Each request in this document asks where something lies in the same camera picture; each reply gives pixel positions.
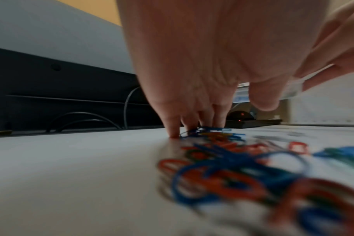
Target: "yellow wall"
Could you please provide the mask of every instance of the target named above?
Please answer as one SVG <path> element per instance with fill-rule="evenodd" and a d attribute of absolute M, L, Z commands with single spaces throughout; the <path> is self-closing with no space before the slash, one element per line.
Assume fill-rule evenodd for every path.
<path fill-rule="evenodd" d="M 58 0 L 106 21 L 121 25 L 115 0 Z"/>

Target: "white desk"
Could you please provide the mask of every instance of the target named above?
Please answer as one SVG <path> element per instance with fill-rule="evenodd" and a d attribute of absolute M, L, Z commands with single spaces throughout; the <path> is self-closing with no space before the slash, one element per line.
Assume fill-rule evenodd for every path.
<path fill-rule="evenodd" d="M 311 152 L 354 146 L 354 128 L 236 132 L 297 139 Z M 164 129 L 0 138 L 0 236 L 191 234 L 199 222 L 196 213 L 156 190 L 155 165 L 175 155 L 174 145 Z M 319 165 L 312 175 L 354 187 L 354 175 L 312 164 Z"/>

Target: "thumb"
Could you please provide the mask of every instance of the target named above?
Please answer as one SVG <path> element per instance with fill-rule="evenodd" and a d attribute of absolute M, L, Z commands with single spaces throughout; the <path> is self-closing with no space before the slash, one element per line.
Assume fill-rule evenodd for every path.
<path fill-rule="evenodd" d="M 291 75 L 282 75 L 262 82 L 250 83 L 250 102 L 263 111 L 275 110 Z"/>

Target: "gray wall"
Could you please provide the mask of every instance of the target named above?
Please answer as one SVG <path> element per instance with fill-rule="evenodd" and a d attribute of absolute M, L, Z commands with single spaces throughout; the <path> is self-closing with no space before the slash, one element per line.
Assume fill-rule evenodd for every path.
<path fill-rule="evenodd" d="M 134 73 L 120 26 L 55 0 L 0 0 L 0 48 Z"/>

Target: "black cable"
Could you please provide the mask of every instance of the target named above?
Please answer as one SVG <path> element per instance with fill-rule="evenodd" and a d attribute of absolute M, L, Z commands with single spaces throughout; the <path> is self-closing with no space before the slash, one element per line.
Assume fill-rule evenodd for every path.
<path fill-rule="evenodd" d="M 51 131 L 51 128 L 52 128 L 54 122 L 56 122 L 58 119 L 60 119 L 60 118 L 62 118 L 62 117 L 64 117 L 64 116 L 76 115 L 76 114 L 79 114 L 79 115 L 92 115 L 92 116 L 95 116 L 95 117 L 97 117 L 97 118 L 100 118 L 101 120 L 107 121 L 108 123 L 110 123 L 111 125 L 115 126 L 115 127 L 118 128 L 118 129 L 121 129 L 121 127 L 120 127 L 118 124 L 112 122 L 110 119 L 108 119 L 108 118 L 106 118 L 106 117 L 104 117 L 104 116 L 95 114 L 95 113 L 91 113 L 91 112 L 68 112 L 68 113 L 65 113 L 65 114 L 63 114 L 63 115 L 60 115 L 60 116 L 56 117 L 55 119 L 53 119 L 53 120 L 50 122 L 50 124 L 48 125 L 48 127 L 47 127 L 47 129 L 46 129 L 45 132 L 46 132 L 46 133 L 49 133 L 49 132 Z"/>
<path fill-rule="evenodd" d="M 137 88 L 133 89 L 132 91 L 130 91 L 128 97 L 126 98 L 125 100 L 125 104 L 124 104 L 124 128 L 127 129 L 128 128 L 128 122 L 126 120 L 126 108 L 128 107 L 128 102 L 129 102 L 129 99 L 131 97 L 131 95 L 134 93 L 134 91 L 136 91 L 138 88 L 140 88 L 140 86 L 138 86 Z"/>
<path fill-rule="evenodd" d="M 73 125 L 73 124 L 77 124 L 77 123 L 82 123 L 82 122 L 103 122 L 103 123 L 108 123 L 108 121 L 100 120 L 100 119 L 85 119 L 85 120 L 72 121 L 72 122 L 69 122 L 68 124 L 65 124 L 65 125 L 59 127 L 58 129 L 56 129 L 54 131 L 54 133 L 62 132 L 68 126 Z"/>

